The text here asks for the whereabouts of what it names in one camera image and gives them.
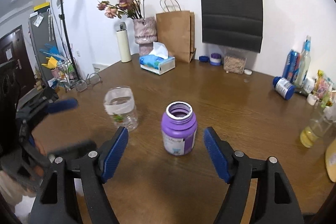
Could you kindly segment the purple plastic supplement jar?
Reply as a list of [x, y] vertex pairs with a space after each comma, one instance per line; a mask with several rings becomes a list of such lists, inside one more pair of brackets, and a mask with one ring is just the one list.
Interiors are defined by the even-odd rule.
[[166, 107], [161, 120], [165, 150], [174, 156], [190, 153], [195, 144], [198, 123], [187, 102], [175, 101]]

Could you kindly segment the eyeglasses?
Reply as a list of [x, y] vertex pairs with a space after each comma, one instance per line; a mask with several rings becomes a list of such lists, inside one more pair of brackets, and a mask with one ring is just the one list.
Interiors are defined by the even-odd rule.
[[78, 82], [75, 85], [75, 89], [77, 92], [83, 92], [89, 86], [94, 86], [101, 82], [102, 82], [101, 76], [98, 73], [91, 73], [90, 75], [86, 76], [86, 79], [78, 80]]

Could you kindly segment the yellow thermos jug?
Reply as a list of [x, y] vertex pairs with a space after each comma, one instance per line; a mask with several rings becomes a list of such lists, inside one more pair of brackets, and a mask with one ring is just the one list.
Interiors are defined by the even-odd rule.
[[327, 175], [332, 182], [336, 182], [336, 139], [327, 147], [325, 152]]

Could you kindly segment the glass of yellow liquid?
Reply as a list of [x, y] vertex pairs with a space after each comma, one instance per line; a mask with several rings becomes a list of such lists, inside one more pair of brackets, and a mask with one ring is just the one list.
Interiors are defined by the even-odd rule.
[[325, 106], [321, 104], [314, 108], [308, 125], [299, 135], [301, 144], [310, 148], [321, 137], [323, 137], [335, 122], [335, 107]]

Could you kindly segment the cream thermos bottle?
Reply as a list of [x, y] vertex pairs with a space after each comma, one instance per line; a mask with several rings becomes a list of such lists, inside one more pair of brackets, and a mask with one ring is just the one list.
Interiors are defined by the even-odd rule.
[[125, 22], [121, 22], [116, 31], [118, 48], [120, 51], [120, 57], [122, 63], [131, 61], [131, 53], [129, 47], [129, 40], [127, 35], [127, 29]]

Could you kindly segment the blue tissue box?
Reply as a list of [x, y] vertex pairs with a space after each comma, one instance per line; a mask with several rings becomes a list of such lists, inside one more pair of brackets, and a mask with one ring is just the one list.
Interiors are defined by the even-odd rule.
[[141, 69], [160, 76], [175, 68], [175, 57], [169, 55], [163, 43], [154, 42], [151, 52], [139, 57], [139, 64]]

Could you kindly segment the pink speckled flower vase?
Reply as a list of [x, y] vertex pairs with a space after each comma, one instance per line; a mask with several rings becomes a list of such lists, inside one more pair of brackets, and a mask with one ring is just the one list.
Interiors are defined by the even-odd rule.
[[157, 42], [157, 28], [155, 17], [133, 20], [134, 40], [139, 46], [139, 55], [148, 55], [153, 50], [153, 43]]

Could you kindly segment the blue-capped lying pill bottle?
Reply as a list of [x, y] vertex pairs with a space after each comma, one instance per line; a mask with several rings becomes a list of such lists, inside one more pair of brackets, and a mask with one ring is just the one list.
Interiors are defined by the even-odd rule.
[[295, 87], [284, 77], [275, 77], [273, 86], [276, 92], [285, 100], [291, 99], [295, 92]]

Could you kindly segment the colourful snack packets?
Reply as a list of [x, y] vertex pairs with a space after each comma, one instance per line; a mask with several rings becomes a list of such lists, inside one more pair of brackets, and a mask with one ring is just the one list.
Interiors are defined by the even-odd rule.
[[319, 102], [321, 102], [322, 108], [325, 108], [326, 106], [331, 107], [334, 104], [334, 82], [320, 69], [318, 70], [317, 78], [315, 79], [313, 94], [318, 98]]

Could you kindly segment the brown paper bag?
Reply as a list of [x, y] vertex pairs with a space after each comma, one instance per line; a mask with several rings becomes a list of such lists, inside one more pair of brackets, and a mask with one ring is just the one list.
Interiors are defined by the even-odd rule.
[[190, 63], [195, 51], [195, 14], [182, 10], [177, 0], [160, 0], [163, 12], [156, 15], [158, 41], [170, 56]]

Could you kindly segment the blue drink can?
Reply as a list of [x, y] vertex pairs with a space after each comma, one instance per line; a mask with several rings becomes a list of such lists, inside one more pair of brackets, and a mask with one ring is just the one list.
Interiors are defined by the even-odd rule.
[[286, 57], [282, 77], [294, 83], [299, 69], [300, 53], [291, 49]]

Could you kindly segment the blue jar lid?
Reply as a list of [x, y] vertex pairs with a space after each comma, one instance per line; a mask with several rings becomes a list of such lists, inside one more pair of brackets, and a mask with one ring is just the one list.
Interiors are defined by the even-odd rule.
[[208, 56], [199, 56], [199, 61], [202, 63], [208, 63], [210, 58]]

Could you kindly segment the clear bottle blue cap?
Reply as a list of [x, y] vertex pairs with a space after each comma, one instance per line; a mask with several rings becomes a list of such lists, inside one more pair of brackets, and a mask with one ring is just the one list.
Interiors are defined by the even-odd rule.
[[297, 88], [303, 87], [303, 82], [306, 79], [307, 71], [309, 69], [309, 65], [311, 62], [310, 47], [311, 47], [311, 36], [307, 35], [306, 41], [303, 45], [303, 51], [300, 55], [297, 77], [294, 82]]

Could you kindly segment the clear container of grains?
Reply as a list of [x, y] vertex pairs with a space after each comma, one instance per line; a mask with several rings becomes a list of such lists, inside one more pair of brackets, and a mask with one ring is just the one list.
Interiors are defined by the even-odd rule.
[[223, 69], [229, 73], [243, 74], [246, 57], [242, 52], [232, 48], [226, 48], [223, 57]]

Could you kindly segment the small purple-lidded jar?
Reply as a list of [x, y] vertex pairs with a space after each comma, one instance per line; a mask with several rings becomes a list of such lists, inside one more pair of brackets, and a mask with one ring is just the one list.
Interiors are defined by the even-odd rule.
[[210, 54], [210, 64], [214, 66], [221, 66], [222, 56], [220, 53], [211, 53]]

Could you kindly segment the black paper bag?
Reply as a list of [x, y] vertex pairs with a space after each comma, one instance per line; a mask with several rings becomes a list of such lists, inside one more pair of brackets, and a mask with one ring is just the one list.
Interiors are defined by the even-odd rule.
[[201, 0], [202, 42], [260, 53], [263, 0]]

